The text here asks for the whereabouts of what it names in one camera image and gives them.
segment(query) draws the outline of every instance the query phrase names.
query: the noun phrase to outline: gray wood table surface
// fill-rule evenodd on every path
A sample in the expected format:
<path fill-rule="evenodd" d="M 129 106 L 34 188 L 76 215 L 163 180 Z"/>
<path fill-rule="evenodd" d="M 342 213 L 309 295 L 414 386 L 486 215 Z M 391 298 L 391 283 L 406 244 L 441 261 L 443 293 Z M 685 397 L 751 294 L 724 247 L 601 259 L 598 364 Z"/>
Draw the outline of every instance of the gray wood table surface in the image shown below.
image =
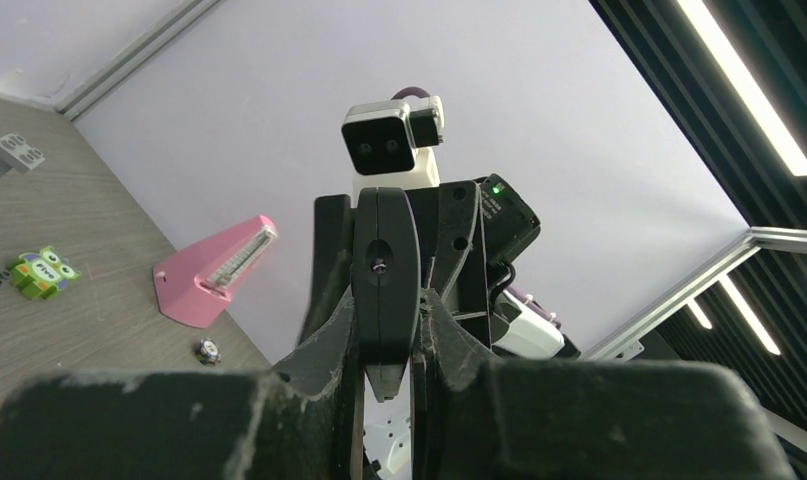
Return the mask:
<path fill-rule="evenodd" d="M 73 125 L 0 100 L 0 137 L 10 132 L 47 160 L 0 181 L 0 264 L 52 245 L 82 276 L 50 300 L 1 288 L 0 403 L 39 372 L 269 366 L 228 314 L 197 330 L 159 313 L 151 270 L 174 249 Z M 219 366 L 193 356 L 202 337 L 220 347 Z"/>

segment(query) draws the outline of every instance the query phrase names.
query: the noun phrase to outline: owl eye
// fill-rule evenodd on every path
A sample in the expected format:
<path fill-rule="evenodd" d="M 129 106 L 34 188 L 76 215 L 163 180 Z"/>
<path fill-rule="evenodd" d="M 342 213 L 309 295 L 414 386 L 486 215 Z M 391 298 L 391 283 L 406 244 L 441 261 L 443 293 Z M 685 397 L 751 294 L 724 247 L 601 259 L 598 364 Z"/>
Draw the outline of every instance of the owl eye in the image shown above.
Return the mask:
<path fill-rule="evenodd" d="M 59 267 L 59 272 L 61 272 L 64 278 L 73 278 L 76 276 L 76 272 L 74 272 L 73 269 L 67 265 L 62 265 Z"/>
<path fill-rule="evenodd" d="M 44 253 L 41 254 L 41 256 L 44 257 L 44 260 L 46 260 L 46 261 L 48 261 L 50 263 L 58 263 L 59 262 L 58 255 L 56 255 L 53 252 L 44 252 Z"/>

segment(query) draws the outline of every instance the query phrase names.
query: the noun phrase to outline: owl toy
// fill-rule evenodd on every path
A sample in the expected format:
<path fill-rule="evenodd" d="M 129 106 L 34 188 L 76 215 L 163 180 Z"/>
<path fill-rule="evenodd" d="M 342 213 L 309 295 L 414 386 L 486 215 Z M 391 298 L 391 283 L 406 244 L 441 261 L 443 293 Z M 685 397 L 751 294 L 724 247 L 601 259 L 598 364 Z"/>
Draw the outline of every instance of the owl toy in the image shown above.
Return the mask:
<path fill-rule="evenodd" d="M 8 264 L 8 269 L 12 286 L 29 300 L 54 297 L 81 275 L 53 247 L 42 248 L 38 253 L 19 255 Z"/>

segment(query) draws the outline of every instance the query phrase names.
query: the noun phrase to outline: pink object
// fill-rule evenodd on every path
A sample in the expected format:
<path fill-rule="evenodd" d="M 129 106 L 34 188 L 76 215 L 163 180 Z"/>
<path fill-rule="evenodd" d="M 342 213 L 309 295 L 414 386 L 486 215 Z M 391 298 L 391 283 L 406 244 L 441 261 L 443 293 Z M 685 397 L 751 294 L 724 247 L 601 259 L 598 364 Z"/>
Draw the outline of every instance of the pink object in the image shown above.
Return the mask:
<path fill-rule="evenodd" d="M 153 268 L 159 310 L 208 328 L 276 236 L 273 222 L 258 215 L 174 253 Z"/>

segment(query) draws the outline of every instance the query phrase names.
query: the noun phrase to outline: ceiling light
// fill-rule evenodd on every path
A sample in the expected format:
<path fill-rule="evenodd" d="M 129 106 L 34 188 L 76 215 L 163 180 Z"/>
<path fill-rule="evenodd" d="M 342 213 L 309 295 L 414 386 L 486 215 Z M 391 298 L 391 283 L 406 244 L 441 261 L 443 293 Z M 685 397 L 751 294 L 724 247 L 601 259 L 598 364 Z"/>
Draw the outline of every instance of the ceiling light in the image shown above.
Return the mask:
<path fill-rule="evenodd" d="M 792 175 L 807 176 L 806 156 L 703 1 L 677 0 L 677 3 Z"/>
<path fill-rule="evenodd" d="M 709 321 L 709 318 L 703 313 L 703 310 L 700 308 L 700 305 L 697 304 L 694 300 L 689 300 L 689 303 L 686 305 L 689 306 L 689 310 L 692 311 L 692 315 L 697 319 L 697 323 L 700 324 L 701 327 L 712 330 L 712 323 Z"/>
<path fill-rule="evenodd" d="M 780 355 L 780 349 L 777 347 L 777 344 L 774 343 L 774 340 L 772 340 L 771 336 L 768 335 L 768 330 L 765 330 L 765 327 L 762 325 L 759 319 L 756 318 L 756 314 L 750 308 L 750 305 L 747 304 L 747 301 L 745 301 L 745 297 L 739 293 L 739 289 L 736 288 L 733 281 L 730 280 L 730 277 L 724 275 L 721 277 L 719 282 L 721 282 L 721 286 L 724 287 L 724 290 L 727 291 L 727 295 L 729 295 L 730 300 L 732 300 L 733 304 L 736 305 L 736 308 L 739 309 L 742 317 L 744 317 L 745 321 L 748 322 L 748 325 L 750 325 L 753 333 L 755 333 L 762 344 L 765 345 L 765 349 L 774 355 Z"/>

